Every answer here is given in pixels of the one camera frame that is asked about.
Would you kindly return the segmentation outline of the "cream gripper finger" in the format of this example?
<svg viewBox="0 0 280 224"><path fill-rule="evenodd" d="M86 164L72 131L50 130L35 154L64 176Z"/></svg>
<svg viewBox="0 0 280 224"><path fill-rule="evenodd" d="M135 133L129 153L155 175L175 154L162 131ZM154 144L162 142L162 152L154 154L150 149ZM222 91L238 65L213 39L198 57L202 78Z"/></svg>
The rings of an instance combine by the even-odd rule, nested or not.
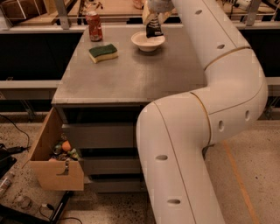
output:
<svg viewBox="0 0 280 224"><path fill-rule="evenodd" d="M172 14L176 13L176 9L167 11L167 12L160 12L158 14L158 22L163 24Z"/></svg>
<svg viewBox="0 0 280 224"><path fill-rule="evenodd" d="M147 25L156 15L153 2L145 2L143 6L142 20Z"/></svg>

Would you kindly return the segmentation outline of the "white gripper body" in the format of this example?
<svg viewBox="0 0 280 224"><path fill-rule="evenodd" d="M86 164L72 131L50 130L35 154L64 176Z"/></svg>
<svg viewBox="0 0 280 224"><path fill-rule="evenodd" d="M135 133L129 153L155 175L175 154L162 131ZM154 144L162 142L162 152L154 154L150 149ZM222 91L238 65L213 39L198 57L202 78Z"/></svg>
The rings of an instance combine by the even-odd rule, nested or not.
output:
<svg viewBox="0 0 280 224"><path fill-rule="evenodd" d="M148 0L148 8L157 13L172 11L174 5L172 0Z"/></svg>

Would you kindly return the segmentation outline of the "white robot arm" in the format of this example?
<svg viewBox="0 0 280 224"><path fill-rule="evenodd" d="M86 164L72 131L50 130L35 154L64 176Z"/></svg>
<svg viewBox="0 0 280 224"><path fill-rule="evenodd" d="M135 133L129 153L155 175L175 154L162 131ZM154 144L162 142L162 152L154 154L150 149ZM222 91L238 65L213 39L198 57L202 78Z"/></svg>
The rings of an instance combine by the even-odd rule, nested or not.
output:
<svg viewBox="0 0 280 224"><path fill-rule="evenodd" d="M157 224L225 224L202 156L259 118L268 97L263 69L215 0L147 0L143 21L176 10L206 86L148 104L136 143Z"/></svg>

